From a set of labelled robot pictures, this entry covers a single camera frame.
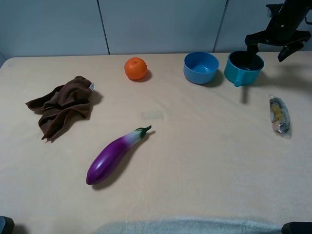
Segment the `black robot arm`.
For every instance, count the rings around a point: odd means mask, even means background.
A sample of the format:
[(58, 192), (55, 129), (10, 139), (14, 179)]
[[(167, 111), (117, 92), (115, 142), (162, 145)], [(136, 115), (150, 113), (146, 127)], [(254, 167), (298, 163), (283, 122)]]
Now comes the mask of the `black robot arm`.
[(267, 4), (271, 20), (264, 31), (247, 35), (245, 44), (247, 51), (253, 54), (259, 52), (258, 44), (280, 46), (282, 50), (278, 60), (282, 62), (288, 56), (301, 50), (309, 41), (309, 31), (299, 31), (301, 22), (311, 25), (306, 15), (312, 9), (310, 0), (286, 0), (281, 4)]

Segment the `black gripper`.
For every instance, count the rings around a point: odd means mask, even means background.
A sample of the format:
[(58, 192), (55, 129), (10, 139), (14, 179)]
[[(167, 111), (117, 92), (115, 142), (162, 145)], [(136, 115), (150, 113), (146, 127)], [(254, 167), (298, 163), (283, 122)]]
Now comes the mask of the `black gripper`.
[(304, 15), (276, 15), (264, 31), (247, 35), (247, 57), (250, 61), (257, 59), (259, 52), (258, 44), (283, 46), (278, 55), (279, 62), (282, 62), (293, 53), (301, 50), (304, 43), (311, 38), (308, 31), (298, 31), (300, 23), (306, 19)]

